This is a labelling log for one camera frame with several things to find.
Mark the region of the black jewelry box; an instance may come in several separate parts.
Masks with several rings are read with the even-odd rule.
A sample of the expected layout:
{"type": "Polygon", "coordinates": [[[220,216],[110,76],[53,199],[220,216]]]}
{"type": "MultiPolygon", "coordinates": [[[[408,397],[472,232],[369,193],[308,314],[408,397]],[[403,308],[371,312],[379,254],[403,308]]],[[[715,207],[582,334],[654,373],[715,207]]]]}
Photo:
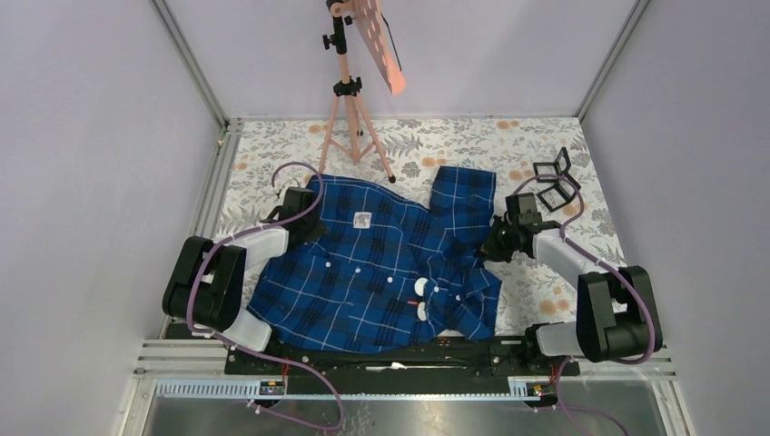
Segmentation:
{"type": "Polygon", "coordinates": [[[536,193],[537,198],[549,212],[564,208],[577,198],[581,185],[569,174],[542,174],[538,183],[545,186],[536,193]]]}

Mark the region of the blue plaid shirt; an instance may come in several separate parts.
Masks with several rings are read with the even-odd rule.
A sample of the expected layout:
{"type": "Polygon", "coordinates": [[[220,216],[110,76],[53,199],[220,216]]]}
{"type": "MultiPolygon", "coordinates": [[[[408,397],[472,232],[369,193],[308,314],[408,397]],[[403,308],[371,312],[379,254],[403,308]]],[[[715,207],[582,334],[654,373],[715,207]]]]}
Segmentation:
{"type": "Polygon", "coordinates": [[[306,350],[373,354],[445,331],[486,340],[495,333],[501,282],[479,249],[496,186],[492,172],[442,166],[420,204],[361,179],[312,177],[327,231],[269,260],[247,309],[306,350]],[[423,297],[414,292],[420,277],[429,280],[423,297]]]}

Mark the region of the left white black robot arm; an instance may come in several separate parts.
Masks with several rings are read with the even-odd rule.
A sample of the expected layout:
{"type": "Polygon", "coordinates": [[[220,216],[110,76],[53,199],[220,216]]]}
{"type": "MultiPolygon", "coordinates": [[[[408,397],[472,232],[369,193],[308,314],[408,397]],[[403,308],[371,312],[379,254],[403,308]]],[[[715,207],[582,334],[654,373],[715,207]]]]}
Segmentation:
{"type": "Polygon", "coordinates": [[[261,373],[281,364],[280,346],[269,341],[271,327],[242,308],[245,273],[290,249],[324,235],[317,206],[321,194],[292,187],[268,221],[216,243],[187,238],[166,286],[162,308],[173,318],[192,313],[192,332],[217,335],[232,347],[248,349],[247,362],[261,373]]]}

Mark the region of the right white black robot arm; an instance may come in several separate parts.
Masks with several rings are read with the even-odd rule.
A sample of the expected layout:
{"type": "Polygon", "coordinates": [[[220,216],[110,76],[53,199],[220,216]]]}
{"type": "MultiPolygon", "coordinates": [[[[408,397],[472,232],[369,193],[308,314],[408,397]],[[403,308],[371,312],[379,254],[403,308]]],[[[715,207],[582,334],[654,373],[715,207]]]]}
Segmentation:
{"type": "Polygon", "coordinates": [[[546,221],[532,193],[512,194],[495,216],[480,250],[491,262],[509,263],[517,253],[545,264],[577,293],[573,322],[527,328],[520,359],[542,374],[557,357],[591,362],[639,364],[663,346],[649,273],[640,266],[616,266],[571,240],[562,225],[546,221]]]}

